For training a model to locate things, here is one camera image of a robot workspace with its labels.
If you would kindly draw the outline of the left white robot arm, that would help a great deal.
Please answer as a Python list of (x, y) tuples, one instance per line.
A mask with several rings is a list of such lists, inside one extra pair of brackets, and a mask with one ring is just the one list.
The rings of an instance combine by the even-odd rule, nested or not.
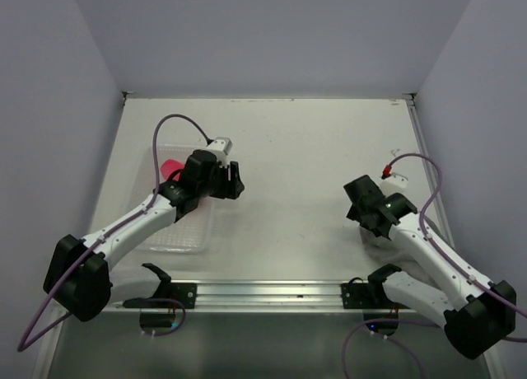
[(158, 231), (194, 211), (201, 199), (238, 199), (245, 186), (238, 162), (196, 150), (184, 166), (158, 180), (147, 199), (98, 232), (64, 236), (56, 245), (43, 289), (80, 321), (95, 318), (117, 299), (110, 273), (122, 258)]

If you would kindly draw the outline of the grey towel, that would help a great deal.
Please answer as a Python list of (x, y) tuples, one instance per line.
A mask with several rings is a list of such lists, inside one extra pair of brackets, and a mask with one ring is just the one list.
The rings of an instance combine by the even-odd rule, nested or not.
[(394, 240), (377, 236), (371, 230), (359, 226), (361, 242), (366, 254), (379, 265), (394, 264), (411, 277), (436, 289), (440, 287), (426, 268), (431, 261), (431, 251), (418, 247), (413, 238), (398, 235)]

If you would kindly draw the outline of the clear plastic basket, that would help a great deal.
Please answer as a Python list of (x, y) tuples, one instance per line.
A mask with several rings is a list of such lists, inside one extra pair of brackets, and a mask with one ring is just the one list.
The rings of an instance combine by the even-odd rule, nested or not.
[[(164, 180), (175, 170), (175, 163), (185, 164), (186, 159), (197, 146), (181, 146), (160, 144), (157, 155), (161, 170), (161, 180)], [(148, 147), (140, 156), (140, 162), (133, 173), (133, 187), (129, 195), (127, 209), (131, 210), (142, 203), (155, 186), (152, 148)], [(158, 231), (147, 238), (139, 250), (197, 254), (208, 247), (210, 241), (215, 201), (202, 199), (198, 207), (177, 223)]]

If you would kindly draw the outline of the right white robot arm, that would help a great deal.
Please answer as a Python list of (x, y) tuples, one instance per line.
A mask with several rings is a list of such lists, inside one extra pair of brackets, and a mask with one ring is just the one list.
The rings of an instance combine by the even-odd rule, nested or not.
[(452, 346), (469, 359), (515, 330), (515, 289), (506, 281), (493, 282), (464, 261), (403, 194), (383, 194), (368, 175), (343, 188), (351, 201), (347, 218), (401, 248), (435, 283), (430, 286), (386, 264), (367, 278), (371, 304), (393, 302), (414, 310), (442, 328)]

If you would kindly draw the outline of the pink towel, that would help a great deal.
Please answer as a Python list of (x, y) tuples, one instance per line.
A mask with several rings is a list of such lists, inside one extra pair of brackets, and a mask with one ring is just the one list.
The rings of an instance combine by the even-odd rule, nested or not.
[(164, 181), (159, 187), (159, 195), (168, 199), (181, 216), (194, 211), (200, 200), (194, 186), (183, 179), (183, 169), (184, 164), (179, 161), (164, 161), (161, 165)]

